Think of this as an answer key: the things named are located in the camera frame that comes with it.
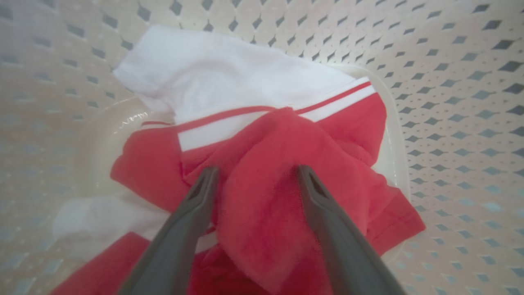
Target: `white plastic laundry basket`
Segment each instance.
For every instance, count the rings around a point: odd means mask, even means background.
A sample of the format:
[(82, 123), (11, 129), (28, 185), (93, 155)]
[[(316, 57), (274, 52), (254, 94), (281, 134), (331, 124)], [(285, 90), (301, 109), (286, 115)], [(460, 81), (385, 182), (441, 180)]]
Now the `white plastic laundry basket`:
[(152, 24), (374, 73), (427, 224), (389, 262), (398, 280), (524, 294), (522, 0), (1, 0), (1, 294), (46, 294), (83, 264), (50, 223), (65, 200), (120, 189), (118, 144), (148, 114), (111, 71)]

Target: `white towel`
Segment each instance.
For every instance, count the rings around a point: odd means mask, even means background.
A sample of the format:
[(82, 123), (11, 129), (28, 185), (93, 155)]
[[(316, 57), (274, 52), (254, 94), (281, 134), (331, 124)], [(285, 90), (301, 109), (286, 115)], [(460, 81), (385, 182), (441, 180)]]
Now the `white towel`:
[(147, 30), (114, 75), (176, 124), (252, 106), (301, 109), (355, 80), (277, 49), (162, 26)]
[[(55, 217), (51, 232), (62, 240), (71, 256), (91, 260), (128, 232), (153, 240), (170, 213), (141, 199), (133, 192), (112, 196), (77, 198), (65, 202)], [(216, 245), (216, 232), (199, 238), (195, 252)]]

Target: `clothing pile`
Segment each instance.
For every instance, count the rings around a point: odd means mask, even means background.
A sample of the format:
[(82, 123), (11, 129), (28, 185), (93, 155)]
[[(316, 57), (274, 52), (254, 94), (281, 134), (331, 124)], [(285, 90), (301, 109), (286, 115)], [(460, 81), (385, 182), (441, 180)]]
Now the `clothing pile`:
[(154, 208), (126, 196), (65, 204), (54, 235), (82, 232), (98, 250), (52, 294), (115, 294), (207, 166), (220, 169), (219, 188), (188, 294), (332, 292), (302, 210), (300, 164), (313, 168), (379, 255), (424, 230), (402, 192), (371, 169), (386, 109), (368, 78), (161, 26), (114, 75), (152, 111), (173, 115), (174, 123), (144, 122), (111, 171)]

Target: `red cloth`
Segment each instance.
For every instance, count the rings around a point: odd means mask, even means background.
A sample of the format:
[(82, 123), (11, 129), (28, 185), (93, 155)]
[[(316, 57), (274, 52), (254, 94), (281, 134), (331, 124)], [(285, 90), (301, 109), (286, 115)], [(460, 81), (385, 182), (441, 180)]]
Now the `red cloth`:
[(184, 126), (141, 130), (128, 139), (111, 177), (169, 211), (204, 167), (220, 169), (212, 216), (220, 246), (202, 254), (212, 258), (195, 260), (191, 294), (331, 293), (302, 211), (299, 164), (314, 169), (379, 255), (424, 229), (402, 192), (370, 168), (386, 119), (378, 94), (318, 122), (297, 113), (269, 112), (229, 140), (185, 152), (177, 140)]
[[(114, 295), (131, 273), (149, 241), (129, 233), (78, 269), (50, 295)], [(267, 295), (216, 245), (195, 255), (188, 294)]]

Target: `red stripe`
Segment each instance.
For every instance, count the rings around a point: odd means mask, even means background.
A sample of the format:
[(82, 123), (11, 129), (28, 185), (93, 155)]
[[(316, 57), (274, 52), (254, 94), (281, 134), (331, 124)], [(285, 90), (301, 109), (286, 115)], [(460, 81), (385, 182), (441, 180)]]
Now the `red stripe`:
[(142, 126), (145, 126), (145, 125), (172, 125), (172, 124), (160, 122), (160, 121), (146, 121), (142, 123)]
[(218, 121), (218, 120), (225, 119), (228, 117), (234, 117), (236, 115), (242, 115), (242, 114), (254, 113), (254, 112), (262, 112), (262, 111), (274, 111), (274, 110), (276, 110), (276, 108), (274, 107), (257, 106), (257, 107), (245, 107), (245, 108), (224, 111), (218, 114), (213, 114), (213, 115), (210, 115), (210, 116), (207, 116), (207, 117), (195, 120), (195, 121), (191, 121), (191, 122), (187, 122), (187, 123), (178, 125), (177, 131), (180, 133), (180, 132), (183, 132), (189, 129), (207, 125), (214, 121)]
[(356, 87), (354, 87), (354, 88), (351, 88), (350, 90), (347, 90), (347, 91), (344, 91), (344, 92), (342, 92), (342, 93), (340, 93), (340, 94), (338, 94), (338, 95), (335, 95), (335, 96), (333, 96), (332, 98), (326, 99), (326, 100), (324, 100), (324, 101), (322, 101), (322, 102), (319, 102), (319, 103), (317, 103), (317, 104), (314, 104), (314, 105), (312, 105), (312, 106), (310, 106), (310, 107), (307, 107), (307, 108), (303, 108), (303, 109), (297, 110), (296, 113), (297, 113), (297, 114), (303, 114), (303, 113), (310, 112), (310, 111), (312, 111), (312, 110), (316, 110), (316, 109), (318, 109), (318, 108), (320, 108), (320, 107), (325, 106), (326, 104), (330, 104), (330, 103), (332, 103), (333, 101), (337, 101), (337, 100), (339, 100), (339, 99), (341, 99), (341, 98), (344, 98), (344, 97), (346, 97), (346, 96), (348, 96), (348, 95), (350, 95), (350, 94), (352, 94), (352, 93), (355, 93), (355, 92), (357, 92), (357, 91), (359, 91), (359, 90), (361, 90), (361, 89), (363, 89), (363, 88), (366, 88), (366, 87), (368, 87), (368, 86), (370, 86), (370, 85), (371, 85), (371, 82), (369, 82), (369, 81), (366, 82), (366, 83), (360, 84), (360, 85), (358, 85), (358, 86), (356, 86)]

